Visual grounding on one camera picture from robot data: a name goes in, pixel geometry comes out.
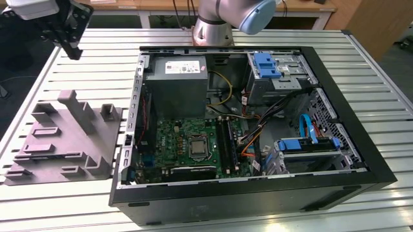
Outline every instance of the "yellow wire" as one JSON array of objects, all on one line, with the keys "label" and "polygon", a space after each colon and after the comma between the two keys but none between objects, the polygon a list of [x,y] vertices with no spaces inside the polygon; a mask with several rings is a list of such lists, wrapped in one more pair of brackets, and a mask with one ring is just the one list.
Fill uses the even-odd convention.
[{"label": "yellow wire", "polygon": [[227,80],[227,78],[219,72],[208,71],[208,73],[215,73],[216,75],[219,75],[222,77],[222,79],[224,79],[224,81],[227,82],[227,85],[230,86],[230,94],[229,94],[227,98],[222,102],[219,102],[219,103],[207,104],[208,106],[220,105],[220,104],[226,103],[231,99],[231,96],[233,96],[233,85],[231,85],[230,81]]}]

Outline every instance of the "green circuit board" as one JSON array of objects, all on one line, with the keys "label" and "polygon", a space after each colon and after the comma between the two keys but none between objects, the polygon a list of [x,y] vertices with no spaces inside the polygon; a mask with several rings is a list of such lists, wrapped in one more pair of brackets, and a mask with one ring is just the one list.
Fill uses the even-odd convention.
[{"label": "green circuit board", "polygon": [[[242,135],[241,122],[231,121],[233,135]],[[190,157],[190,142],[203,138],[207,141],[207,157],[194,159]],[[239,163],[239,171],[226,174],[220,169],[219,148],[215,134],[215,119],[184,119],[158,121],[155,168],[176,166],[215,166],[216,177],[250,176],[247,162]]]}]

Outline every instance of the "aluminum slotted table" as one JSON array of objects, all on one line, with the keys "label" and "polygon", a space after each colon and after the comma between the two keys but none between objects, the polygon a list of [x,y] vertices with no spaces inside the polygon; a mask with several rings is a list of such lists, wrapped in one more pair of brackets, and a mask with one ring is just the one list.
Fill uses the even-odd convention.
[{"label": "aluminum slotted table", "polygon": [[[354,197],[327,211],[198,223],[138,227],[108,207],[112,180],[28,186],[0,185],[0,231],[410,231],[413,225],[413,105],[351,35],[341,31],[266,30],[254,36],[234,31],[235,45],[313,46],[370,134],[398,182]],[[91,107],[112,103],[128,115],[139,46],[191,45],[176,29],[88,29],[79,61],[56,48],[0,142],[0,183],[35,119],[36,102],[56,102],[75,89]],[[126,122],[120,124],[124,131]],[[118,144],[123,142],[119,134]]]}]

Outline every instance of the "blue plastic latch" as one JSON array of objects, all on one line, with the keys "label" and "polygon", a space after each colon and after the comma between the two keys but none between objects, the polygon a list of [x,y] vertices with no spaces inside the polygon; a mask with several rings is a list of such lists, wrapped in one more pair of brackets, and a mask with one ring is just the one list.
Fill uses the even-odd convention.
[{"label": "blue plastic latch", "polygon": [[282,73],[279,72],[275,61],[269,53],[254,53],[255,65],[259,70],[261,78],[281,78]]},{"label": "blue plastic latch", "polygon": [[335,138],[335,137],[333,137],[331,142],[333,142],[333,144],[334,144],[335,149],[339,149],[339,147],[341,147],[339,139]]},{"label": "blue plastic latch", "polygon": [[285,150],[283,141],[278,141],[278,148],[279,148],[279,151],[283,151],[283,150]]},{"label": "blue plastic latch", "polygon": [[285,139],[283,144],[287,150],[301,150],[298,139]]}]

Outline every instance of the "black wire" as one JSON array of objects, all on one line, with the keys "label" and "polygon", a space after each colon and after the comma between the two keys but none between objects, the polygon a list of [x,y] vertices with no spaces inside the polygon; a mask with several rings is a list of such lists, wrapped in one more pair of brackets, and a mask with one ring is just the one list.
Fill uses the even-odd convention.
[{"label": "black wire", "polygon": [[233,113],[233,111],[231,111],[231,108],[227,106],[227,104],[226,103],[222,103],[220,104],[223,107],[224,107],[224,109],[227,109],[227,111],[230,112],[230,114]]},{"label": "black wire", "polygon": [[208,108],[211,108],[212,110],[215,110],[219,114],[222,115],[227,115],[226,113],[223,113],[222,111],[216,110],[216,108],[214,108],[212,106],[207,106]]},{"label": "black wire", "polygon": [[192,22],[191,22],[191,8],[188,6],[188,0],[187,0],[187,23],[188,23],[188,26],[192,25]]},{"label": "black wire", "polygon": [[259,149],[259,136],[254,141],[254,153],[255,153],[255,162],[259,164],[259,170],[254,168],[253,176],[258,176],[262,174],[262,152]]},{"label": "black wire", "polygon": [[283,98],[281,98],[278,100],[278,102],[275,102],[266,110],[266,112],[263,113],[263,115],[261,116],[258,122],[257,122],[257,126],[253,130],[253,132],[250,134],[247,134],[241,141],[245,141],[249,137],[251,137],[254,134],[257,134],[265,124],[267,123],[267,120],[270,119],[270,117],[277,114],[278,112],[281,112],[283,110],[283,108],[286,107],[286,105],[289,104],[290,100],[299,94],[305,94],[305,93],[310,93],[314,90],[314,87],[307,87],[303,88],[301,90],[293,91],[290,92]]},{"label": "black wire", "polygon": [[175,0],[172,0],[172,1],[174,1],[174,8],[175,8],[175,15],[176,15],[176,22],[178,22],[178,26],[179,26],[179,28],[180,28],[180,29],[183,29],[183,28],[182,28],[182,25],[180,25],[180,22],[179,22],[179,16],[178,16],[176,3],[175,3]]},{"label": "black wire", "polygon": [[191,5],[192,5],[194,17],[196,18],[196,12],[195,12],[195,7],[194,7],[194,1],[192,0],[191,0]]},{"label": "black wire", "polygon": [[289,8],[286,6],[285,0],[282,0],[282,3],[283,3],[283,13],[282,13],[282,16],[286,17],[286,14],[289,12]]}]

